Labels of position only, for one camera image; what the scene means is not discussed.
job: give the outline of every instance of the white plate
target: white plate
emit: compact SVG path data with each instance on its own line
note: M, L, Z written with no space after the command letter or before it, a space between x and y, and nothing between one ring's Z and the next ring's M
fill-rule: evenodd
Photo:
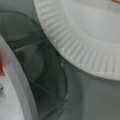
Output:
M0 120L38 120L27 78L13 52L0 35L4 75L0 75Z
M120 80L120 4L111 0L34 0L54 47L76 67Z

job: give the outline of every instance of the red object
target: red object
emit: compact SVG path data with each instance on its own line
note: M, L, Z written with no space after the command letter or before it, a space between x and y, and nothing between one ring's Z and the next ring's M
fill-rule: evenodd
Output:
M0 75L3 75L2 59L0 58Z

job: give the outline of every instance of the glass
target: glass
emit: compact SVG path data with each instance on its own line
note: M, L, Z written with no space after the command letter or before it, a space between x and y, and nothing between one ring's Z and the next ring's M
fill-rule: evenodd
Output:
M64 59L39 24L24 14L0 12L0 33L28 78L40 120L57 120L68 100Z

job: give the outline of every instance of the paper plate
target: paper plate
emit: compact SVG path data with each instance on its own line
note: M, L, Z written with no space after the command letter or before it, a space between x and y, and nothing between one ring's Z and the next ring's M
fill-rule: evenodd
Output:
M120 80L120 4L110 0L34 0L53 46L76 67Z
M0 75L0 120L38 120L28 80L15 55L0 35L0 56L4 74Z

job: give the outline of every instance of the gray surface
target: gray surface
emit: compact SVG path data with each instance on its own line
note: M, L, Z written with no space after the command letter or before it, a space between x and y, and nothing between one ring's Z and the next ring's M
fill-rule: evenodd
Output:
M120 120L120 82L66 64L69 101L59 120Z
M0 0L1 10L19 11L38 21L33 0Z

